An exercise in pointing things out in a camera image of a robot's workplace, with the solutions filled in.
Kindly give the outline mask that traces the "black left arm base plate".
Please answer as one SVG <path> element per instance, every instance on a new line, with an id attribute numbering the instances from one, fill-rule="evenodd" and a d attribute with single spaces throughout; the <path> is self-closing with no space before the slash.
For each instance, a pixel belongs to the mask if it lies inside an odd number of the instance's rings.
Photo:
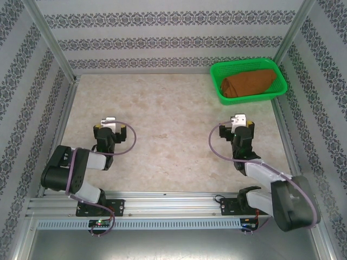
<path id="1" fill-rule="evenodd" d="M 125 201 L 123 199 L 107 199 L 104 207 L 112 210 L 116 217 L 122 217 L 124 214 Z M 111 214 L 105 209 L 78 202 L 75 215 L 77 217 L 105 217 Z"/>

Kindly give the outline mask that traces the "controller board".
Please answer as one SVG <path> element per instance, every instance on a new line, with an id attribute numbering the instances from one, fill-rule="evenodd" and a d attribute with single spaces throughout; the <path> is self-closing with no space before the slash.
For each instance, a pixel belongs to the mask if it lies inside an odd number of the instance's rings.
<path id="1" fill-rule="evenodd" d="M 241 229 L 246 232 L 255 231 L 259 227 L 259 220 L 257 218 L 242 218 Z"/>
<path id="2" fill-rule="evenodd" d="M 108 219 L 98 219 L 98 220 L 90 220 L 88 223 L 88 227 L 92 228 L 108 228 L 110 227 L 111 222 Z"/>

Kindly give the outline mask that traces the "aluminium mounting rail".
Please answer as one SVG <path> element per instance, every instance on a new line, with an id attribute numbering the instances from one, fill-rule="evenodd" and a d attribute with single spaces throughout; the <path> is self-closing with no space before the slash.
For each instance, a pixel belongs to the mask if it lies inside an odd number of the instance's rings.
<path id="1" fill-rule="evenodd" d="M 188 219 L 222 218 L 220 205 L 211 192 L 120 192 L 106 191 L 109 199 L 123 199 L 123 218 Z M 29 199 L 26 219 L 76 219 L 78 202 L 62 192 L 48 190 Z"/>

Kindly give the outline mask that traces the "left controller board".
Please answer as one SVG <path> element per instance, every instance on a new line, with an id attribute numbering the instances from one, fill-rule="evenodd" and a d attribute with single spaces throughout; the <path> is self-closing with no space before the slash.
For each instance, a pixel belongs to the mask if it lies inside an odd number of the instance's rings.
<path id="1" fill-rule="evenodd" d="M 110 227 L 111 222 L 108 219 L 98 219 L 98 220 L 90 220 L 88 223 L 88 227 L 92 228 L 108 228 Z"/>

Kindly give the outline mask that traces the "green plastic basket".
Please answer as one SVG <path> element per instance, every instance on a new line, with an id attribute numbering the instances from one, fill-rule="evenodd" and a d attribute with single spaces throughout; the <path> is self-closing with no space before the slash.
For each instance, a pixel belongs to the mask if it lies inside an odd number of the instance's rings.
<path id="1" fill-rule="evenodd" d="M 221 84 L 222 80 L 226 77 L 236 75 L 238 73 L 264 69 L 274 70 L 277 76 L 271 86 L 264 93 L 235 98 L 227 98 L 223 96 Z M 285 94 L 288 90 L 287 82 L 284 79 L 279 67 L 275 62 L 268 58 L 250 58 L 246 60 L 218 62 L 211 66 L 210 75 L 220 103 L 226 106 L 236 105 L 240 103 L 272 100 L 277 96 Z"/>

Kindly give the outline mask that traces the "right controller board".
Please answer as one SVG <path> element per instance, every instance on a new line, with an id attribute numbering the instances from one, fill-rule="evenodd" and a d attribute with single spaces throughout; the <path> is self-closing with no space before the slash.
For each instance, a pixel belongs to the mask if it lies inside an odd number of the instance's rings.
<path id="1" fill-rule="evenodd" d="M 255 231 L 259 227 L 259 220 L 257 218 L 242 218 L 241 229 L 246 232 Z"/>

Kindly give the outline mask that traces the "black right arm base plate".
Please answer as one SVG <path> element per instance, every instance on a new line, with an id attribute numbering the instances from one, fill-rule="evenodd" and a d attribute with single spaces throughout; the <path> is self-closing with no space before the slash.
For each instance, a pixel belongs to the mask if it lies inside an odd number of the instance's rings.
<path id="1" fill-rule="evenodd" d="M 221 214 L 223 216 L 253 216 L 256 208 L 252 208 L 246 201 L 237 198 L 221 198 L 219 200 Z"/>

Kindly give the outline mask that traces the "aluminium frame post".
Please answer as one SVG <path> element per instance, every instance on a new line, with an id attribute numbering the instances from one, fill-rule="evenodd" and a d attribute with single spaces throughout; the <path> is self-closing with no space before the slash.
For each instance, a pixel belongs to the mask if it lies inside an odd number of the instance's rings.
<path id="1" fill-rule="evenodd" d="M 300 27 L 305 21 L 306 17 L 310 13 L 312 7 L 314 6 L 316 0 L 303 0 L 298 12 L 296 13 L 293 22 L 291 23 L 285 37 L 283 38 L 279 49 L 273 57 L 273 61 L 280 66 L 284 56 L 286 55 L 289 47 L 294 41 Z"/>
<path id="2" fill-rule="evenodd" d="M 57 60 L 59 66 L 63 70 L 65 76 L 70 82 L 75 82 L 76 75 L 74 74 L 67 58 L 65 57 L 52 30 L 50 29 L 44 15 L 42 14 L 40 8 L 38 7 L 36 0 L 21 0 L 21 1 L 23 2 L 30 17 L 33 19 L 38 30 L 43 36 L 46 44 L 51 49 L 55 59 Z"/>

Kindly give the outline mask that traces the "brown long pants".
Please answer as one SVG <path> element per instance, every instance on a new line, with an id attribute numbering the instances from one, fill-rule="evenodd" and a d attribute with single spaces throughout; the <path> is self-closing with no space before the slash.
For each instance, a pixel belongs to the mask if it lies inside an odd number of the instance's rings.
<path id="1" fill-rule="evenodd" d="M 265 92 L 277 79 L 273 69 L 247 71 L 222 80 L 221 90 L 226 98 L 240 98 Z"/>

